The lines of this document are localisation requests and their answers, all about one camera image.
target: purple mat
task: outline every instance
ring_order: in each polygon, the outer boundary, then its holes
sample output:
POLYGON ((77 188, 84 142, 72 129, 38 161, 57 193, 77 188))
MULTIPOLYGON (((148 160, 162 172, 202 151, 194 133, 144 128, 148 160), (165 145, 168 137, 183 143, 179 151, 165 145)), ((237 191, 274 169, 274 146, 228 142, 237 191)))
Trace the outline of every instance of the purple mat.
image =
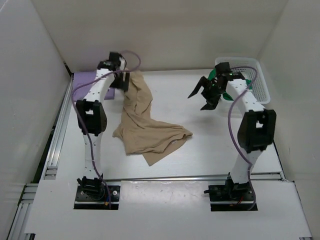
MULTIPOLYGON (((92 82, 93 80, 95 80, 95 77, 96 77, 95 71, 75 72, 73 77, 72 90, 82 84, 92 82)), ((90 88, 91 88, 91 85, 88 85, 75 91, 74 101, 82 100, 88 94, 90 88)), ((115 89, 109 88, 104 99, 105 100, 115 99, 115 89)))

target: white wall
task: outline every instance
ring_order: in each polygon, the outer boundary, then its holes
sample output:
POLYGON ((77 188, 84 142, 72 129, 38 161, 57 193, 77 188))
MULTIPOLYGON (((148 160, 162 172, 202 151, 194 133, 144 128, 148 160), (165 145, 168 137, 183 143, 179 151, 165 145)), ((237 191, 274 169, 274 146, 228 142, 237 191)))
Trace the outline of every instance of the white wall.
POLYGON ((32 3, 7 0, 0 9, 0 239, 33 179, 69 79, 32 3))
POLYGON ((72 71, 130 49, 143 70, 212 68, 257 57, 288 0, 32 0, 72 71))
POLYGON ((320 1, 289 0, 259 60, 277 113, 280 160, 320 239, 320 1))

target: cable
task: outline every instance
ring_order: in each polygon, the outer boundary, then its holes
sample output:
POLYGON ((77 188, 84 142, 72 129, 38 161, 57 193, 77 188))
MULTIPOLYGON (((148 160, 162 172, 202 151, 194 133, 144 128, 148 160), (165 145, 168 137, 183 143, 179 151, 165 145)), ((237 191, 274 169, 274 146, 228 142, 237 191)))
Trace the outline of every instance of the cable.
MULTIPOLYGON (((107 76, 109 76, 109 75, 111 75, 111 74, 130 73, 130 72, 136 71, 136 70, 140 67, 140 65, 141 65, 141 58, 139 57, 138 54, 136 54, 135 52, 130 51, 130 50, 124 50, 124 51, 121 51, 121 52, 120 52, 121 55, 122 55, 122 54, 127 54, 127 53, 128 53, 128 54, 133 54, 133 55, 135 55, 135 56, 137 57, 139 63, 138 63, 138 65, 137 65, 136 67, 134 67, 133 69, 130 69, 130 70, 125 70, 125 69, 124 69, 124 70, 116 70, 116 71, 108 72, 107 74, 105 74, 105 75, 103 75, 103 76, 101 76, 101 77, 99 77, 99 78, 97 78, 97 79, 95 79, 95 80, 93 80, 93 81, 91 81, 91 82, 88 82, 88 83, 85 83, 85 84, 82 84, 82 85, 76 87, 76 88, 72 91, 72 93, 71 93, 71 101, 72 101, 73 109, 74 109, 74 111, 75 111, 75 113, 76 113, 76 115, 77 115, 77 117, 78 117, 78 119, 79 119, 79 122, 80 122, 81 126, 82 126, 82 129, 83 129, 83 131, 84 131, 84 135, 87 135, 88 140, 89 140, 93 169, 94 169, 96 175, 98 176, 98 178, 99 178, 99 179, 103 182, 103 184, 105 185, 108 196, 110 196, 110 190, 109 190, 109 187, 108 187, 106 181, 102 178, 102 176, 100 175, 100 173, 99 173, 98 170, 97 170, 96 163, 95 163, 95 158, 94 158, 94 147, 93 147, 93 143, 92 143, 91 137, 89 136, 89 133, 88 133, 88 129, 87 129, 87 127, 86 127, 86 124, 85 124, 84 120, 81 118, 81 115, 80 115, 79 111, 77 110, 77 107, 76 107, 76 104, 75 104, 75 92, 76 92, 78 89, 81 89, 81 88, 83 88, 83 87, 85 87, 85 86, 88 86, 88 85, 92 85, 92 84, 94 84, 94 83, 97 83, 97 82, 99 82, 101 79, 103 79, 103 78, 105 78, 105 77, 107 77, 107 76)), ((109 208, 111 208, 111 197, 109 197, 109 208)))
POLYGON ((233 69, 252 69, 255 72, 255 75, 254 75, 252 82, 250 82, 250 84, 248 86, 246 86, 246 89, 233 101, 233 103, 230 106, 229 112, 228 112, 228 128, 229 128, 229 134, 230 134, 231 140, 232 140, 233 145, 235 146, 235 149, 237 150, 237 152, 240 154, 240 156, 243 158, 243 160, 245 160, 246 163, 248 163, 248 165, 249 165, 249 167, 247 169, 247 176, 248 176, 249 186, 251 188, 252 196, 253 196, 253 204, 248 208, 248 211, 250 211, 255 206, 255 204, 257 202, 256 192, 254 190, 254 187, 252 185, 251 178, 250 178, 250 172, 251 172, 251 168, 252 168, 253 164, 242 153, 242 151, 240 150, 240 148, 236 142, 235 136, 234 136, 234 134, 232 132, 232 128, 231 128, 231 112, 232 112, 232 109, 234 108, 234 106, 236 105, 237 101, 246 94, 246 92, 250 89, 250 87, 256 81, 256 79, 258 77, 258 71, 254 67, 251 67, 251 66, 237 66, 237 67, 231 68, 231 70, 233 70, 233 69))

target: white basket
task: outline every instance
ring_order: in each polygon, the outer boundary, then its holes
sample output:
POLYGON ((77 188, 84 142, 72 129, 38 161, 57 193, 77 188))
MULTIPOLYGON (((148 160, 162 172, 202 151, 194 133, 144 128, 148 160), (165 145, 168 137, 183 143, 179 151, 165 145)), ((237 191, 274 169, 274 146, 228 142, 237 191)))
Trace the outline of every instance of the white basket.
MULTIPOLYGON (((252 94, 261 104, 268 104, 270 102, 270 95, 265 81, 265 77, 262 73, 259 62, 256 59, 240 56, 218 57, 215 59, 215 65, 223 62, 229 62, 230 68, 242 66, 255 68, 258 72, 258 76, 252 85, 252 94)), ((251 81, 255 77, 255 71, 250 68, 237 68, 234 71, 242 73, 246 79, 251 81)), ((223 97, 221 97, 221 99, 222 101, 232 102, 225 100, 223 97)))

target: laundry basket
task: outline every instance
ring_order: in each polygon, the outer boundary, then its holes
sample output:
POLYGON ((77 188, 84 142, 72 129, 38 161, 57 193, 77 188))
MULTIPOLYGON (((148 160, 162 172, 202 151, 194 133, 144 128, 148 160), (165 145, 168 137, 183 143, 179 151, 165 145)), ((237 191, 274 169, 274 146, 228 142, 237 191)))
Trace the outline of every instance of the laundry basket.
MULTIPOLYGON (((265 77, 262 73, 259 62, 256 59, 237 56, 218 57, 215 59, 215 65, 223 62, 229 62, 231 69, 242 66, 255 68, 258 72, 258 76, 252 85, 252 94, 261 104, 268 104, 270 102, 270 95, 265 81, 265 77)), ((255 71, 250 68, 237 68, 232 71, 242 73, 242 75, 250 81, 252 81, 255 77, 255 71)), ((224 102, 230 102, 230 104, 232 102, 230 100, 225 100, 223 97, 221 97, 221 100, 224 102)))

